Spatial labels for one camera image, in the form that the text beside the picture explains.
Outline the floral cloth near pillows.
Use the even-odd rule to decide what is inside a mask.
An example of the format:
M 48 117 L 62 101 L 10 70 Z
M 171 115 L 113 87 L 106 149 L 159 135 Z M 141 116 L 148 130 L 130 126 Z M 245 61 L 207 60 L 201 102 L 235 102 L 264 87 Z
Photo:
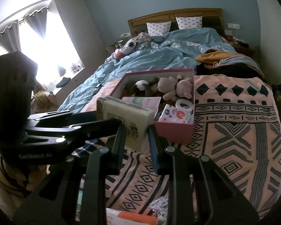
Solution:
M 105 63 L 110 62 L 111 60 L 114 60 L 114 59 L 121 59 L 121 58 L 125 57 L 126 55 L 129 55 L 138 44 L 150 42 L 150 41 L 152 41 L 152 37 L 145 32 L 141 32 L 136 37 L 129 39 L 123 47 L 116 49 L 105 60 Z

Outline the pink knitted teddy bear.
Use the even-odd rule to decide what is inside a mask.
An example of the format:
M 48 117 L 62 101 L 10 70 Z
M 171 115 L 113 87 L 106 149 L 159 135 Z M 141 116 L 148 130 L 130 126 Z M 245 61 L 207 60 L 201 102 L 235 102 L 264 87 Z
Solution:
M 179 99 L 192 99 L 193 78 L 182 75 L 174 77 L 161 77 L 157 84 L 158 91 L 163 93 L 164 101 L 176 102 Z

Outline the mustard garment on bed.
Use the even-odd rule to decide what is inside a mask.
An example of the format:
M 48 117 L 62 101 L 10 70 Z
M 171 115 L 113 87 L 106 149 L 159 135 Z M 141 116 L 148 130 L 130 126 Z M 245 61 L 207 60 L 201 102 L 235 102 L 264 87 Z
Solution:
M 237 52 L 225 52 L 225 51 L 217 51 L 217 50 L 207 50 L 205 54 L 198 55 L 195 60 L 203 63 L 205 68 L 214 69 L 219 67 L 220 61 L 223 59 L 228 59 L 232 56 L 243 56 Z

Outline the small beige product box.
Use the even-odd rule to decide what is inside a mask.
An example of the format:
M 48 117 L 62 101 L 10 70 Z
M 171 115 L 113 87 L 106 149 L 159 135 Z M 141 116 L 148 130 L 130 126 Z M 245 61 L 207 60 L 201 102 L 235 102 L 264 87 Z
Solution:
M 97 119 L 117 119 L 126 127 L 126 147 L 143 153 L 148 145 L 147 128 L 154 121 L 155 111 L 115 97 L 99 97 Z

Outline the orange white package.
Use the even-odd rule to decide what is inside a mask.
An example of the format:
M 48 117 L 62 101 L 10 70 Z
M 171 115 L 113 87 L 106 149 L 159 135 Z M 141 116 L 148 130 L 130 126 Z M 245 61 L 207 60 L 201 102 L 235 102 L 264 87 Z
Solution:
M 106 208 L 107 224 L 115 225 L 145 225 L 167 224 L 163 217 L 149 216 Z

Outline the white green-print lotion tube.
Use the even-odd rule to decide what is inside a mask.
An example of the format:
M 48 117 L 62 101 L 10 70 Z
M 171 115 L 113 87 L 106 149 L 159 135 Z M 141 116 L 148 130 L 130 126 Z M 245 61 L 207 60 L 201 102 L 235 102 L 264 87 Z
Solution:
M 161 97 L 123 97 L 122 100 L 154 110 L 157 113 Z

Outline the peach black patterned blanket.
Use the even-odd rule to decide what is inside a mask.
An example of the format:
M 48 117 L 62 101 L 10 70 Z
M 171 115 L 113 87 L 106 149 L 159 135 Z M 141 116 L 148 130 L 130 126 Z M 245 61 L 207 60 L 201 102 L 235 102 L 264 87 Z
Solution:
M 261 79 L 195 76 L 192 140 L 176 144 L 185 155 L 209 156 L 256 209 L 260 218 L 281 194 L 281 126 L 271 88 Z M 168 191 L 148 149 L 126 149 L 118 176 L 105 181 L 106 206 L 151 215 L 149 205 Z

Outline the tissue pack with flower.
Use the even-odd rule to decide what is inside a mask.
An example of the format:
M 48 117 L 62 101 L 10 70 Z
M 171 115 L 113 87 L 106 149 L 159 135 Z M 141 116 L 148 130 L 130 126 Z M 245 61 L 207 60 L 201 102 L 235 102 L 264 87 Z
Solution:
M 193 106 L 189 107 L 185 105 L 185 107 L 177 108 L 166 104 L 158 121 L 166 123 L 190 124 L 193 122 Z

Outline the pink cardboard box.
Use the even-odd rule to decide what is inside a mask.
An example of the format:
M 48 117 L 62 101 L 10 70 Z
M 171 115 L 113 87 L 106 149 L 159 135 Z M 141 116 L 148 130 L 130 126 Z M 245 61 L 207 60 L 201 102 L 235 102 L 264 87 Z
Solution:
M 194 94 L 194 73 L 193 69 L 169 69 L 169 70 L 157 70 L 157 71 L 143 71 L 136 73 L 126 73 L 123 78 L 119 81 L 119 83 L 115 86 L 114 90 L 111 92 L 111 96 L 122 99 L 123 97 L 130 97 L 124 94 L 123 89 L 125 84 L 129 80 L 139 81 L 146 80 L 151 81 L 153 77 L 161 78 L 161 77 L 174 77 L 177 78 L 178 75 L 182 75 L 183 77 L 188 76 L 193 78 L 193 97 L 192 99 L 186 99 L 193 103 L 195 108 L 195 94 Z M 193 122 L 190 124 L 182 124 L 182 123 L 166 123 L 159 122 L 159 117 L 166 106 L 169 104 L 175 107 L 176 102 L 172 101 L 164 101 L 163 93 L 158 94 L 158 97 L 161 97 L 161 101 L 159 104 L 158 112 L 155 115 L 154 125 L 157 129 L 157 133 L 161 137 L 165 137 L 170 143 L 180 143 L 180 144 L 190 144 L 192 140 L 193 134 L 193 126 L 194 126 L 194 110 L 193 110 Z

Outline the blue floral duvet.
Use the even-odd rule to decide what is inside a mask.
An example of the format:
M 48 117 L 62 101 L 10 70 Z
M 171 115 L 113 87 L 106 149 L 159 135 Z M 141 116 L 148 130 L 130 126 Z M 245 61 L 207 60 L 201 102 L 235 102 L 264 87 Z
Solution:
M 100 88 L 127 72 L 162 69 L 193 68 L 195 58 L 209 49 L 234 52 L 213 28 L 190 28 L 155 36 L 150 42 L 140 43 L 127 56 L 102 64 L 84 83 L 73 90 L 59 110 L 80 112 Z

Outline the right patterned pillow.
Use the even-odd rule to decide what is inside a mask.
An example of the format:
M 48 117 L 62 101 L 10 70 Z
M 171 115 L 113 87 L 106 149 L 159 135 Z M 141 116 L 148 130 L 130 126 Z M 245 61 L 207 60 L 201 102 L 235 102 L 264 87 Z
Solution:
M 193 29 L 202 27 L 203 17 L 176 17 L 179 29 Z

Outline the brown knitted plush toy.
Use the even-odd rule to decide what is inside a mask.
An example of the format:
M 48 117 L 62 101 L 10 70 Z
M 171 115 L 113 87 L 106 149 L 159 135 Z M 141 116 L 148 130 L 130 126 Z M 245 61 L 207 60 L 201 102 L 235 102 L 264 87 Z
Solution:
M 133 81 L 129 80 L 123 89 L 124 94 L 131 97 L 157 97 L 159 78 L 153 77 L 151 81 L 139 80 Z

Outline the wooden headboard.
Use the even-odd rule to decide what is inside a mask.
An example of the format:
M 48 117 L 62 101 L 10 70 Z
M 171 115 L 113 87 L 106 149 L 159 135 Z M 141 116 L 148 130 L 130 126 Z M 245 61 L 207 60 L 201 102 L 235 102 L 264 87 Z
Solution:
M 153 13 L 128 21 L 132 37 L 147 32 L 147 23 L 171 22 L 170 31 L 178 30 L 176 17 L 202 17 L 202 27 L 215 29 L 221 36 L 225 34 L 221 8 L 188 8 Z

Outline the white tape roll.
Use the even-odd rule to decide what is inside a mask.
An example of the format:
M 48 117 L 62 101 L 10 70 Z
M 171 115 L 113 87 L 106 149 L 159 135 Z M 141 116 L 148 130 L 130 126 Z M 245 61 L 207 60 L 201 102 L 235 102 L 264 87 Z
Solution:
M 183 110 L 184 112 L 192 113 L 194 110 L 194 105 L 190 100 L 179 99 L 176 101 L 175 107 L 178 110 Z

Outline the grey curtain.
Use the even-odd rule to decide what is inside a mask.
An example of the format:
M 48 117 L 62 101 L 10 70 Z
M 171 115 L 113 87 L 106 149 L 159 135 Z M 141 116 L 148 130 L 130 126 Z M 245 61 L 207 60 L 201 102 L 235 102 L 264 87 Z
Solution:
M 45 39 L 48 11 L 48 7 L 43 7 L 26 14 L 21 21 L 15 20 L 0 32 L 0 46 L 6 52 L 16 52 L 26 42 L 33 44 L 33 40 Z

